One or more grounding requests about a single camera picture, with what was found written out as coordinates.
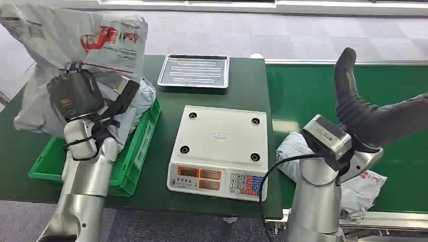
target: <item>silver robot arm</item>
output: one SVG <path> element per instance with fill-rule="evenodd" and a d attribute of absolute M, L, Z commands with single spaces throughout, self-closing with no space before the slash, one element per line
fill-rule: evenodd
<path fill-rule="evenodd" d="M 64 184 L 55 213 L 36 242 L 97 242 L 118 155 L 117 142 L 108 127 L 120 126 L 113 117 L 127 110 L 140 85 L 124 78 L 121 93 L 100 114 L 105 102 L 94 76 L 82 69 L 81 63 L 71 63 L 61 71 L 48 83 L 47 90 L 56 110 L 68 121 L 64 127 Z"/>
<path fill-rule="evenodd" d="M 308 146 L 322 158 L 300 161 L 286 242 L 342 241 L 340 184 L 379 161 L 382 145 L 428 127 L 428 93 L 393 105 L 370 104 L 358 95 L 355 60 L 355 51 L 346 48 L 334 68 L 336 114 L 342 124 L 337 127 L 317 115 L 302 129 Z"/>
<path fill-rule="evenodd" d="M 93 122 L 86 119 L 69 122 L 64 129 L 66 141 L 70 143 L 90 137 L 91 132 L 86 127 L 92 125 Z M 37 242 L 99 241 L 104 199 L 117 154 L 116 140 L 112 137 L 102 141 L 99 151 L 93 140 L 70 147 L 57 208 Z M 74 157 L 89 159 L 75 160 Z"/>

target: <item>white plastic bag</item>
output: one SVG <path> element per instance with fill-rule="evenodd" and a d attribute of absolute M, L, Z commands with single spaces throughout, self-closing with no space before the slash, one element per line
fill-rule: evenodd
<path fill-rule="evenodd" d="M 276 150 L 277 161 L 297 155 L 313 154 L 305 138 L 298 132 L 291 132 Z M 295 183 L 301 179 L 300 160 L 293 160 L 280 165 L 279 169 Z M 367 209 L 374 205 L 375 198 L 387 180 L 386 176 L 367 170 L 341 184 L 342 214 L 348 218 L 363 218 Z"/>
<path fill-rule="evenodd" d="M 37 66 L 24 91 L 22 109 L 14 119 L 17 129 L 62 137 L 64 119 L 53 108 L 46 84 L 58 69 L 82 61 L 95 76 L 103 97 L 115 100 L 121 76 L 140 83 L 127 111 L 109 127 L 122 150 L 128 134 L 155 100 L 155 90 L 143 78 L 143 56 L 148 25 L 138 13 L 82 12 L 45 6 L 2 5 L 0 23 L 20 41 Z"/>

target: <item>gray carpet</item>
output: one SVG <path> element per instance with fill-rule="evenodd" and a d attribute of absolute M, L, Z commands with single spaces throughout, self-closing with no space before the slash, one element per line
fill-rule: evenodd
<path fill-rule="evenodd" d="M 117 211 L 108 242 L 248 242 L 267 241 L 257 219 L 223 218 L 183 212 Z"/>
<path fill-rule="evenodd" d="M 428 59 L 428 19 L 186 12 L 143 15 L 149 23 L 147 54 L 248 57 L 260 53 L 265 58 L 336 59 L 349 46 L 364 61 Z M 25 84 L 33 60 L 2 26 L 0 53 L 0 91 L 13 98 Z M 34 241 L 53 209 L 53 205 L 0 201 L 0 242 Z M 101 238 L 102 242 L 265 240 L 254 219 L 227 225 L 208 215 L 111 209 L 104 210 Z"/>

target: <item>stainless steel tray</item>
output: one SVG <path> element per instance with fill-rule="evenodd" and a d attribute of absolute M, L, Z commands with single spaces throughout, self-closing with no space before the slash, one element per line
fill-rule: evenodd
<path fill-rule="evenodd" d="M 157 80 L 159 86 L 227 88 L 229 57 L 169 54 Z"/>

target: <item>green plastic crate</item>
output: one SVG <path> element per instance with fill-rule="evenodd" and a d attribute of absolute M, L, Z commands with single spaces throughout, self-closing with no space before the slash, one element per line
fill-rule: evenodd
<path fill-rule="evenodd" d="M 161 106 L 156 99 L 141 116 L 135 132 L 130 134 L 113 165 L 109 195 L 129 197 L 134 194 L 160 110 Z M 65 140 L 62 138 L 51 138 L 28 175 L 31 178 L 54 181 L 54 186 L 60 188 L 66 160 L 64 144 Z"/>

